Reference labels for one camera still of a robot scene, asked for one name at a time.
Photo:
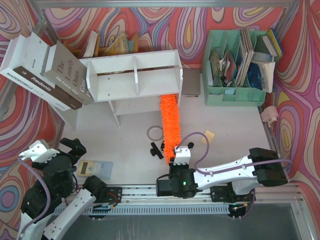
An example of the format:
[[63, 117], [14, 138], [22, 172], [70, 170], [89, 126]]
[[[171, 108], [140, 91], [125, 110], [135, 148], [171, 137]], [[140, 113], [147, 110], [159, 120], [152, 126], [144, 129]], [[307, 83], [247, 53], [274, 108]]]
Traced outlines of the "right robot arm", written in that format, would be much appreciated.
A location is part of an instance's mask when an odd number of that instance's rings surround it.
[[223, 185], [223, 194], [215, 193], [215, 202], [237, 202], [257, 186], [278, 187], [289, 182], [284, 159], [264, 148], [251, 148], [238, 160], [207, 168], [190, 168], [188, 164], [171, 164], [169, 173], [156, 179], [157, 197], [193, 198], [196, 193]]

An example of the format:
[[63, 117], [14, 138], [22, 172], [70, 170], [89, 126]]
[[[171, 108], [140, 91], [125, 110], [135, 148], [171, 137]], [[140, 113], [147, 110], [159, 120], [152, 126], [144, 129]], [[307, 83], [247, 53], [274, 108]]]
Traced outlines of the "black white marker pen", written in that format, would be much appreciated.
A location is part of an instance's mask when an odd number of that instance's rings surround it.
[[192, 149], [194, 147], [194, 143], [193, 142], [189, 142], [187, 145], [188, 149]]

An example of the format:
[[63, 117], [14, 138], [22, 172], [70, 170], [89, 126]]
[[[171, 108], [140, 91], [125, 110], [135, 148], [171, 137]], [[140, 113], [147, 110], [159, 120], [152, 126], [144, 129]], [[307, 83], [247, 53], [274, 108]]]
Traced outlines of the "clear tape roll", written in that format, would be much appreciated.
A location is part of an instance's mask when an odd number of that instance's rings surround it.
[[146, 136], [152, 142], [158, 142], [164, 138], [164, 130], [159, 125], [153, 125], [147, 129]]

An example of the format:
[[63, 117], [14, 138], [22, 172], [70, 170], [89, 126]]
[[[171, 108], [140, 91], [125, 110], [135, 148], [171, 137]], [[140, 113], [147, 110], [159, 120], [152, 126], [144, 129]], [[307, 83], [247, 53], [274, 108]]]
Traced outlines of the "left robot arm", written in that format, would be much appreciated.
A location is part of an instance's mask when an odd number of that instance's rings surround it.
[[48, 223], [62, 199], [76, 190], [75, 164], [87, 152], [77, 138], [64, 137], [60, 143], [71, 150], [56, 150], [40, 139], [17, 157], [37, 179], [22, 199], [19, 240], [60, 240], [90, 204], [106, 199], [106, 183], [95, 175], [90, 176], [66, 209], [55, 221]]

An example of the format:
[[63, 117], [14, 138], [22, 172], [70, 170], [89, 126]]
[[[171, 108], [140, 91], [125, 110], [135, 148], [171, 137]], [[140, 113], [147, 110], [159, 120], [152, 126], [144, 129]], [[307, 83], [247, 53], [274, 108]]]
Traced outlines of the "orange microfiber duster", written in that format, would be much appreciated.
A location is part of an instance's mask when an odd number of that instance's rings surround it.
[[175, 148], [181, 143], [180, 113], [174, 94], [160, 97], [160, 111], [164, 136], [164, 158], [169, 164], [176, 156]]

